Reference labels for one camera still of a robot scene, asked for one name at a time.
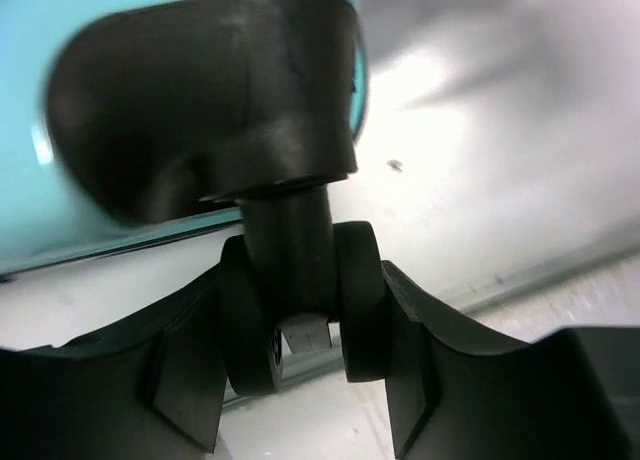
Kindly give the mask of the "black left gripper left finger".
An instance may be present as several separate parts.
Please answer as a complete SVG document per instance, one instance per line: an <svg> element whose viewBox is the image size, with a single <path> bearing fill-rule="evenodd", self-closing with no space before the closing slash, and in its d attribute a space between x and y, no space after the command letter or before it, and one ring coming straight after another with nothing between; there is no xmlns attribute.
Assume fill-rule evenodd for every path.
<svg viewBox="0 0 640 460"><path fill-rule="evenodd" d="M1 352L4 459L203 459L226 384L216 269L61 347Z"/></svg>

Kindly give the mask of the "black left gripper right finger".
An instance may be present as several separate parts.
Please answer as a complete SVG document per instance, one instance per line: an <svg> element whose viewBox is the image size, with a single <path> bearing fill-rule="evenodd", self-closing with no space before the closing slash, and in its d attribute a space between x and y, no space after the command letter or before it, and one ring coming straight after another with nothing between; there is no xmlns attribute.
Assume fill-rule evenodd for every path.
<svg viewBox="0 0 640 460"><path fill-rule="evenodd" d="M635 331L497 332L382 265L387 404L399 459L631 459Z"/></svg>

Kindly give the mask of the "teal suitcase with grey lining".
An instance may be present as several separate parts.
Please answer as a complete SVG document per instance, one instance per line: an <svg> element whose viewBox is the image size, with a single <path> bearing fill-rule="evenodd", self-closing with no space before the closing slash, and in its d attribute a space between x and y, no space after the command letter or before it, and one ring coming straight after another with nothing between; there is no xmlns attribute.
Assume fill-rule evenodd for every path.
<svg viewBox="0 0 640 460"><path fill-rule="evenodd" d="M340 320L347 377L388 370L372 229L333 226L356 169L360 0L1 0L1 249L9 270L209 217L233 385L270 393L270 336Z"/></svg>

